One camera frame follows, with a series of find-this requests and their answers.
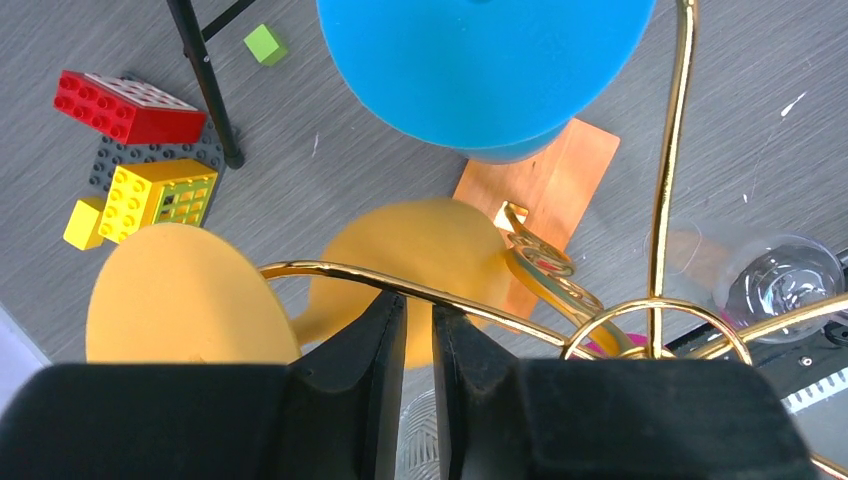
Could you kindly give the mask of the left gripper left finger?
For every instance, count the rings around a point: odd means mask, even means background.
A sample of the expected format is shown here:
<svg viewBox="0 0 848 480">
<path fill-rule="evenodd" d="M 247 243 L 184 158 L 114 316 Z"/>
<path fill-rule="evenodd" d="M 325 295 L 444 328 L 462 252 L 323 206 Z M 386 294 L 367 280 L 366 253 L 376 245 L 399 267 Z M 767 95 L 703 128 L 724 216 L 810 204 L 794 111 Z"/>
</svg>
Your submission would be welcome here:
<svg viewBox="0 0 848 480">
<path fill-rule="evenodd" d="M 289 365 L 65 364 L 1 419 L 5 479 L 390 479 L 406 301 Z"/>
</svg>

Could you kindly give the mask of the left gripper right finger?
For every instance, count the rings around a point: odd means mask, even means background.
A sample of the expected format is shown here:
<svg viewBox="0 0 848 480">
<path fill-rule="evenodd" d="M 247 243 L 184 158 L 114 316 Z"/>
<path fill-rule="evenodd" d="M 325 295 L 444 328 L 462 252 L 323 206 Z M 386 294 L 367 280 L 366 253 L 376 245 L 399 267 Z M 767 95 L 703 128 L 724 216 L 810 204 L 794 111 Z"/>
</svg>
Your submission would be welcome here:
<svg viewBox="0 0 848 480">
<path fill-rule="evenodd" d="M 526 359 L 433 311 L 446 479 L 813 479 L 768 382 L 735 361 Z"/>
</svg>

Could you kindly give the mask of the gold wine glass rack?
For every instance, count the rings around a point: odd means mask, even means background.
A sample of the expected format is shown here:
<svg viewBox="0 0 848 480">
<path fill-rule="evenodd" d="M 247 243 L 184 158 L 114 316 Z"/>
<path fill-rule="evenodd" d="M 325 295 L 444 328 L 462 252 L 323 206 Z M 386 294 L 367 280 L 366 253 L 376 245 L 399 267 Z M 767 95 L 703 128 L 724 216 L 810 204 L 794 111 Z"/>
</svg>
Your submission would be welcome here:
<svg viewBox="0 0 848 480">
<path fill-rule="evenodd" d="M 262 1 L 295 68 L 265 84 L 293 94 L 279 127 L 252 135 L 286 187 L 251 247 L 265 265 L 316 259 L 354 217 L 457 183 L 457 155 L 390 130 L 342 84 L 311 1 Z M 676 226 L 752 226 L 847 249 L 847 5 L 704 1 L 672 201 Z M 656 5 L 631 61 L 581 119 L 620 138 L 575 236 L 577 280 L 605 304 L 646 292 L 646 250 L 674 57 L 676 7 Z"/>
</svg>

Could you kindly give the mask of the orange plastic goblet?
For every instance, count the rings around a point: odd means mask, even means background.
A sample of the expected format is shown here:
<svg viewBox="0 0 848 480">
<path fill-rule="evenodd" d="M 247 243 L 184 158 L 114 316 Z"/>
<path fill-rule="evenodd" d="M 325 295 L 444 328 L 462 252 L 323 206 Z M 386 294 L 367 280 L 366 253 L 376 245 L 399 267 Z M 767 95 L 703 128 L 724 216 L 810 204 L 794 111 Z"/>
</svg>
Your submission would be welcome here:
<svg viewBox="0 0 848 480">
<path fill-rule="evenodd" d="M 502 307 L 505 242 L 479 210 L 449 198 L 387 205 L 350 222 L 323 259 Z M 288 364 L 362 314 L 373 287 L 315 278 L 290 318 L 258 268 L 194 226 L 145 227 L 107 258 L 92 290 L 85 357 L 113 363 Z"/>
</svg>

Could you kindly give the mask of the clear stemless wine glass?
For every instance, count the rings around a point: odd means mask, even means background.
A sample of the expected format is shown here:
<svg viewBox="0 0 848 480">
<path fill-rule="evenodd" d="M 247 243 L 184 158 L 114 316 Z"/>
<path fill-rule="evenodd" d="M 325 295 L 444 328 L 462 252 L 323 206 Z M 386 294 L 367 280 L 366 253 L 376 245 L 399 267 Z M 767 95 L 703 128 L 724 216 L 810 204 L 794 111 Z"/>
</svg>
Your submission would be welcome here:
<svg viewBox="0 0 848 480">
<path fill-rule="evenodd" d="M 845 292 L 832 251 L 800 233 L 718 220 L 670 222 L 665 295 L 739 331 Z"/>
</svg>

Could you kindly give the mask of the blue plastic goblet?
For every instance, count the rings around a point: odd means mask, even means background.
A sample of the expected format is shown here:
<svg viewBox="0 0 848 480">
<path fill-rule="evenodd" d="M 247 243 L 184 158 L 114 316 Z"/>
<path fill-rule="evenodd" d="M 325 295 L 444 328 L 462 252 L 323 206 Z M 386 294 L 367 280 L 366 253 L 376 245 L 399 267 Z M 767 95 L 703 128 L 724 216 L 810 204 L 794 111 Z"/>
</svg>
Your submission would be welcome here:
<svg viewBox="0 0 848 480">
<path fill-rule="evenodd" d="M 387 125 L 490 163 L 549 145 L 614 80 L 650 1 L 320 1 L 331 57 Z"/>
</svg>

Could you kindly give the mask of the pink plastic goblet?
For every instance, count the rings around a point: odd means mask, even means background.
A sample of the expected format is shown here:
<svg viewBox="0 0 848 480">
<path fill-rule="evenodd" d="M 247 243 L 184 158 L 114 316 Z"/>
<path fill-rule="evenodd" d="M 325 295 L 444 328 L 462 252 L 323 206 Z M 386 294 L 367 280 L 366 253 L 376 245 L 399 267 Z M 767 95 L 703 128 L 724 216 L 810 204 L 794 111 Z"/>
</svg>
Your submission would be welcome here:
<svg viewBox="0 0 848 480">
<path fill-rule="evenodd" d="M 645 346 L 648 343 L 647 337 L 645 335 L 642 335 L 642 334 L 627 333 L 626 336 L 629 338 L 629 341 L 631 343 L 633 343 L 635 346 Z M 620 347 L 619 340 L 617 338 L 613 337 L 612 340 L 611 340 L 611 345 L 612 345 L 613 349 L 618 349 Z M 590 340 L 588 343 L 586 343 L 585 347 L 594 351 L 595 353 L 597 353 L 599 355 L 609 355 L 610 354 L 610 352 L 604 346 L 602 346 L 602 345 L 600 345 L 597 342 L 594 342 L 592 340 Z"/>
</svg>

